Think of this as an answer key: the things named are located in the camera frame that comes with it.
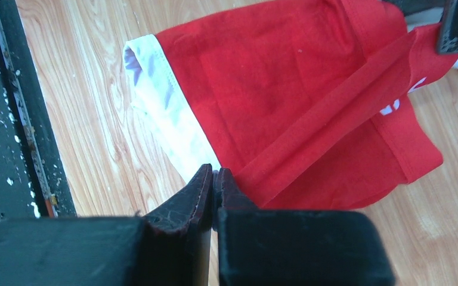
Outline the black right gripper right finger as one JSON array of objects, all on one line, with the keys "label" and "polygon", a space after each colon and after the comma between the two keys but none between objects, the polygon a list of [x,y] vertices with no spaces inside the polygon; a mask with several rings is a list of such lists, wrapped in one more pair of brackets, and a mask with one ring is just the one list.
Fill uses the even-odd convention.
[{"label": "black right gripper right finger", "polygon": [[395,285],[380,235],[364,214],[263,210],[230,170],[213,176],[221,285]]}]

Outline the red underwear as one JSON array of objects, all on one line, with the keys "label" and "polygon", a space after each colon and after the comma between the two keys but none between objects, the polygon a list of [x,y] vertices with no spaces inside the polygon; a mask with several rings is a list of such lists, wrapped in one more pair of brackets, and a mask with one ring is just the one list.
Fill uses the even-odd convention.
[{"label": "red underwear", "polygon": [[383,1],[268,1],[128,41],[148,128],[185,180],[232,171],[259,207],[358,209],[442,163],[408,94],[458,54]]}]

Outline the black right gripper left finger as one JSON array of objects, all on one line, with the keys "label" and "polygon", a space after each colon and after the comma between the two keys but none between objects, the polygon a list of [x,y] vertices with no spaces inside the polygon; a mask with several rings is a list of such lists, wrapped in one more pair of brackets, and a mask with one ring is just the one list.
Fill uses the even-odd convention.
[{"label": "black right gripper left finger", "polygon": [[0,285],[207,285],[213,170],[145,216],[0,222]]}]

